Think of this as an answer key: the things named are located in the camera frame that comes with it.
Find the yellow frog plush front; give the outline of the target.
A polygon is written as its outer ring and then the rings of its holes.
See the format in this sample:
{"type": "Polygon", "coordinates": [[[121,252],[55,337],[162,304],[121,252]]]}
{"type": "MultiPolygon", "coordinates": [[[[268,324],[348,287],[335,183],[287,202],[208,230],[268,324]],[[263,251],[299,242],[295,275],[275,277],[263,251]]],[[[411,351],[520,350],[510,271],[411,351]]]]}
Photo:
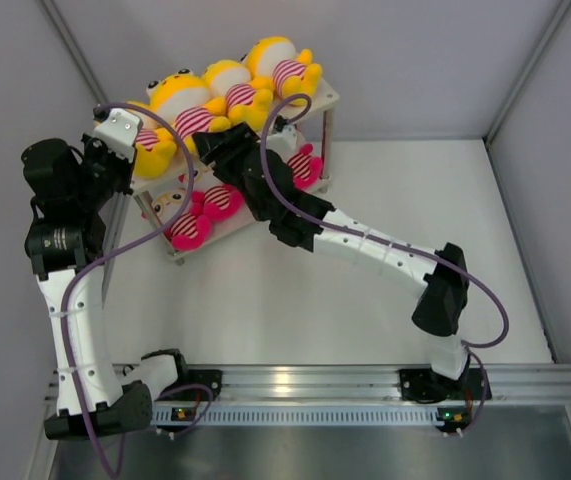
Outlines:
{"type": "Polygon", "coordinates": [[[149,180],[160,177],[169,168],[177,150],[177,145],[172,135],[165,138],[161,133],[161,125],[151,117],[152,111],[146,105],[136,102],[99,104],[93,110],[95,126],[101,120],[105,120],[107,114],[113,108],[125,109],[143,120],[143,126],[136,139],[136,156],[132,181],[135,179],[149,180]]]}

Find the pink plush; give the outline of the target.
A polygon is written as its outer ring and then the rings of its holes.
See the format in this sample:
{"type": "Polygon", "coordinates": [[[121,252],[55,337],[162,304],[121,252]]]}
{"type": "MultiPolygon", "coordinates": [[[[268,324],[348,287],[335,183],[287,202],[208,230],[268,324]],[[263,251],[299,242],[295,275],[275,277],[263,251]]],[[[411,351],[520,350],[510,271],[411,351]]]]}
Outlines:
{"type": "Polygon", "coordinates": [[[301,190],[308,190],[320,179],[324,166],[313,144],[300,131],[297,131],[296,146],[286,155],[285,162],[293,171],[295,186],[301,190]]]}

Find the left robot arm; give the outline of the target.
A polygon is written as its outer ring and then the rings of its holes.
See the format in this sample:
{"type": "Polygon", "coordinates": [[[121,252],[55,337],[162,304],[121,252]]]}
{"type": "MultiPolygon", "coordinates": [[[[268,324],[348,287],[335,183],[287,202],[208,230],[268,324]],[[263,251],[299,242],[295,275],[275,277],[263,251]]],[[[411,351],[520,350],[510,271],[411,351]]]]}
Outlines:
{"type": "Polygon", "coordinates": [[[44,422],[50,440],[89,440],[150,426],[163,393],[184,397],[191,376],[177,349],[144,356],[129,378],[109,358],[103,310],[106,225],[100,212],[116,194],[128,194],[133,148],[118,151],[83,135],[77,149],[59,138],[39,141],[21,155],[33,191],[33,219],[24,243],[44,297],[55,344],[58,398],[44,422]]]}

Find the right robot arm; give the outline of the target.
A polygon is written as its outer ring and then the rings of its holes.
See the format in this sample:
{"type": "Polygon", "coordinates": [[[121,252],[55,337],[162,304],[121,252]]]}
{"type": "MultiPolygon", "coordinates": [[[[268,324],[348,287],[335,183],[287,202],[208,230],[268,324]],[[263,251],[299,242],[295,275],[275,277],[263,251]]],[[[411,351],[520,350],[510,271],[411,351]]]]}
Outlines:
{"type": "Polygon", "coordinates": [[[427,336],[433,388],[456,396],[468,384],[469,354],[458,335],[469,280],[460,247],[440,250],[400,244],[351,218],[332,203],[296,187],[293,170],[240,124],[194,137],[200,160],[236,188],[254,219],[281,243],[336,256],[393,280],[416,298],[411,320],[427,336]]]}

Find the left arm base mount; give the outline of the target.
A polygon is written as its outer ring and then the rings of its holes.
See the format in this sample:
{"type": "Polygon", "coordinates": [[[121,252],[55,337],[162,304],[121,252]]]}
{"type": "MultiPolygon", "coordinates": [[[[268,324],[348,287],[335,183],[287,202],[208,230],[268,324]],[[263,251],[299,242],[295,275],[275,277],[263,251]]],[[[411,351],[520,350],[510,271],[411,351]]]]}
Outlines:
{"type": "Polygon", "coordinates": [[[152,425],[174,431],[196,426],[219,397],[222,380],[220,369],[191,369],[161,392],[154,403],[152,425]]]}

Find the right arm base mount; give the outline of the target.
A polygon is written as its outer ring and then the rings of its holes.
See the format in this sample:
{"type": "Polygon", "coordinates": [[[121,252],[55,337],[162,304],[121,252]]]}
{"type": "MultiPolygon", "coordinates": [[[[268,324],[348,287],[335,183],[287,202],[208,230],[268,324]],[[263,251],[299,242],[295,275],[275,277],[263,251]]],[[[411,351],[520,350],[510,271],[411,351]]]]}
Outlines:
{"type": "Polygon", "coordinates": [[[399,371],[401,399],[418,405],[437,405],[437,429],[461,436],[493,398],[483,367],[466,366],[458,380],[439,375],[430,368],[399,371]]]}

